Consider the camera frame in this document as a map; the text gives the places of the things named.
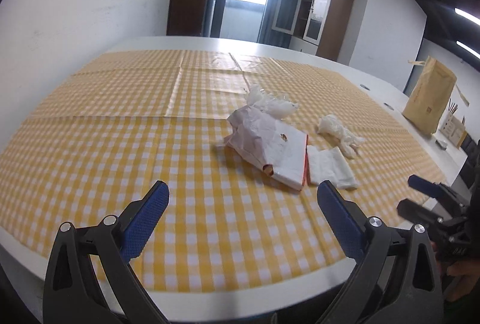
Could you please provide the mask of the person's right hand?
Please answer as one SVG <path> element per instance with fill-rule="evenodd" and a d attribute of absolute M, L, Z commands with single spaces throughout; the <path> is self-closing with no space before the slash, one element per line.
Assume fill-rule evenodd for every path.
<path fill-rule="evenodd" d="M 450 286 L 444 299 L 448 302 L 459 300 L 473 291 L 480 275 L 479 260 L 457 261 L 451 265 L 442 264 L 445 275 L 458 278 L 455 286 Z"/>

